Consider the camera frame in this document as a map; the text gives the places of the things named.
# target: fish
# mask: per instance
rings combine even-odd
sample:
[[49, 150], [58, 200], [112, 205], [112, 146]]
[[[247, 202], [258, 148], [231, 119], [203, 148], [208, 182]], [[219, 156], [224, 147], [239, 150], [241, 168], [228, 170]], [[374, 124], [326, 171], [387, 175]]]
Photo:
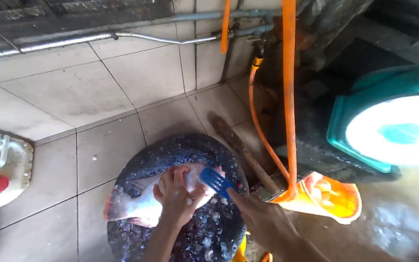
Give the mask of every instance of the fish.
[[[190, 171], [183, 174], [185, 186], [188, 192], [192, 192], [197, 185], [203, 185], [205, 196], [198, 203], [196, 208], [206, 204], [216, 193], [212, 188], [200, 180], [200, 173], [206, 168], [200, 163], [183, 163], [178, 166], [187, 166]], [[213, 168], [222, 177], [225, 172], [220, 166]], [[158, 225], [162, 205], [153, 195], [153, 187], [157, 184], [164, 172], [149, 178], [136, 179], [131, 183], [138, 189], [140, 196], [131, 197], [124, 192], [124, 188], [115, 185], [111, 192], [109, 200], [106, 202], [104, 209], [104, 219], [108, 221], [130, 218], [131, 223], [153, 228]]]

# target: wooden stick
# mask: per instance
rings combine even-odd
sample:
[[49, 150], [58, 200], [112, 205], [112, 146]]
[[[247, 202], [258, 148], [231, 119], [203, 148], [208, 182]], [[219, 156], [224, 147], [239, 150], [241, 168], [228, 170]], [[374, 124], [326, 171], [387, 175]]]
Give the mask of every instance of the wooden stick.
[[222, 117], [216, 116], [213, 120], [213, 126], [216, 128], [219, 134], [223, 136], [224, 140], [226, 140], [229, 146], [232, 147], [232, 149], [234, 149], [237, 154], [242, 156], [245, 161], [247, 161], [268, 192], [273, 195], [278, 194], [280, 192], [279, 188], [265, 172], [265, 170], [260, 166], [258, 161], [252, 156], [252, 154], [250, 154], [240, 137], [234, 132], [232, 128], [230, 128], [227, 122]]

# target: orange bucket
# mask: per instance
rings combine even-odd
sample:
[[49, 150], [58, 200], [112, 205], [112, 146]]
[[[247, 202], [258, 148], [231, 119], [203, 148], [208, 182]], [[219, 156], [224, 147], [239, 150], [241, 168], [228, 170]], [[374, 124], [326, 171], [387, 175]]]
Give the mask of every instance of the orange bucket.
[[279, 203], [285, 209], [333, 218], [348, 225], [361, 215], [362, 202], [355, 184], [344, 184], [313, 172], [297, 183], [298, 196]]

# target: orange hose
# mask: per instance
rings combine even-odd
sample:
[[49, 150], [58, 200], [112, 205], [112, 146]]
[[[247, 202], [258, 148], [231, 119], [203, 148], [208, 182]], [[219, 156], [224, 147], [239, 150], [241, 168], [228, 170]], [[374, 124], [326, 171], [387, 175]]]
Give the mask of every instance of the orange hose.
[[284, 110], [285, 110], [285, 128], [287, 135], [287, 154], [289, 158], [289, 171], [286, 170], [281, 160], [276, 155], [268, 143], [258, 122], [253, 100], [253, 81], [255, 73], [259, 67], [257, 58], [252, 66], [249, 81], [249, 100], [250, 111], [263, 144], [273, 158], [277, 167], [281, 170], [285, 179], [289, 182], [289, 188], [282, 193], [272, 203], [281, 203], [293, 200], [298, 195], [297, 190], [297, 146], [295, 142], [295, 111], [294, 111], [294, 61], [295, 61], [295, 1], [282, 0], [282, 33], [283, 33], [283, 79], [284, 79]]
[[265, 137], [265, 134], [263, 133], [263, 130], [261, 129], [260, 123], [258, 121], [257, 112], [255, 110], [255, 101], [253, 98], [253, 82], [255, 80], [255, 74], [257, 72], [257, 68], [251, 69], [250, 72], [250, 80], [249, 80], [249, 89], [248, 89], [248, 96], [249, 96], [249, 102], [250, 102], [250, 112], [251, 117], [253, 118], [253, 123], [255, 124], [255, 129], [257, 130], [257, 133], [259, 137], [261, 138], [261, 141], [263, 142], [263, 145], [265, 145], [266, 149], [268, 150], [269, 154], [271, 155], [271, 158], [276, 163], [277, 167], [281, 170], [282, 175], [284, 175], [285, 179], [289, 182], [289, 188], [286, 192], [282, 193], [280, 196], [278, 196], [276, 199], [272, 200], [273, 203], [280, 203], [284, 201], [289, 201], [294, 199], [297, 196], [297, 177], [295, 177], [295, 181], [292, 183], [291, 176], [289, 175], [289, 172], [285, 168], [285, 166], [282, 164], [279, 157], [276, 155], [276, 152], [272, 149], [271, 145], [269, 144], [268, 140]]
[[230, 0], [226, 0], [223, 15], [223, 32], [221, 34], [221, 53], [227, 53], [227, 34], [229, 32]]

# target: fish tail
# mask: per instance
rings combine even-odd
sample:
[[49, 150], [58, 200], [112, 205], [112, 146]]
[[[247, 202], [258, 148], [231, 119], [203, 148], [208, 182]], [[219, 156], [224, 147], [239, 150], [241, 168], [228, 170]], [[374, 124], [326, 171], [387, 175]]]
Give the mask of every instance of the fish tail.
[[114, 186], [104, 207], [104, 220], [114, 221], [128, 218], [130, 200], [131, 197], [128, 194], [124, 194], [122, 188], [118, 189], [117, 186]]

